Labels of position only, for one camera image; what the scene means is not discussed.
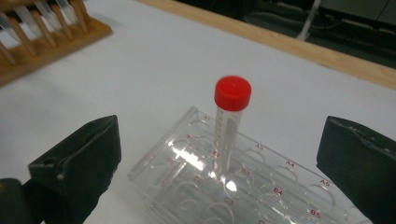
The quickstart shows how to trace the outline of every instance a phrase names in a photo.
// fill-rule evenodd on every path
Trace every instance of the white table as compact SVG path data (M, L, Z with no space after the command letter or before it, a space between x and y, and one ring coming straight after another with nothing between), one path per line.
M128 172L192 105L215 116L224 75L252 85L240 132L318 174L329 115L396 139L396 91L136 1L87 9L114 34L0 89L0 178L25 182L27 164L67 135L118 116L122 162L86 223L144 223Z

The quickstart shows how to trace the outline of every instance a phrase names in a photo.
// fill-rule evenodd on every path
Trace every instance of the red screw cap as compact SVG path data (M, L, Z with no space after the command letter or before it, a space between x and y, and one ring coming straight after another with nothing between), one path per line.
M250 94L250 84L244 78L223 77L216 84L215 102L221 109L240 111L248 106Z

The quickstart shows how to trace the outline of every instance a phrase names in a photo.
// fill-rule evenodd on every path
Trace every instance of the test tube in wooden rack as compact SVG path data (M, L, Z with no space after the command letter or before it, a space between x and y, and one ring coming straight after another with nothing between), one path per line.
M82 0L57 2L71 6L73 9L70 8L68 12L74 13L77 22L68 23L62 13L64 8L58 4L49 6L46 1L35 0L0 2L0 26L3 28L0 34L8 33L4 35L10 35L19 44L8 48L0 39L0 86L111 34L108 25L89 16ZM25 27L22 28L17 19L34 31L34 38L28 36L23 30ZM59 29L50 29L45 23L46 19L51 19L47 24L55 28L59 26Z

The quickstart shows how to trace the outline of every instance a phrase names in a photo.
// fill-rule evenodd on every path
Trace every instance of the test tube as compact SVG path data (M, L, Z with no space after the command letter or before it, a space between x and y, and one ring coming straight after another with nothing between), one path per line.
M215 102L218 109L212 155L217 180L228 171L242 112L248 106L250 94L250 84L242 77L223 77L216 84Z

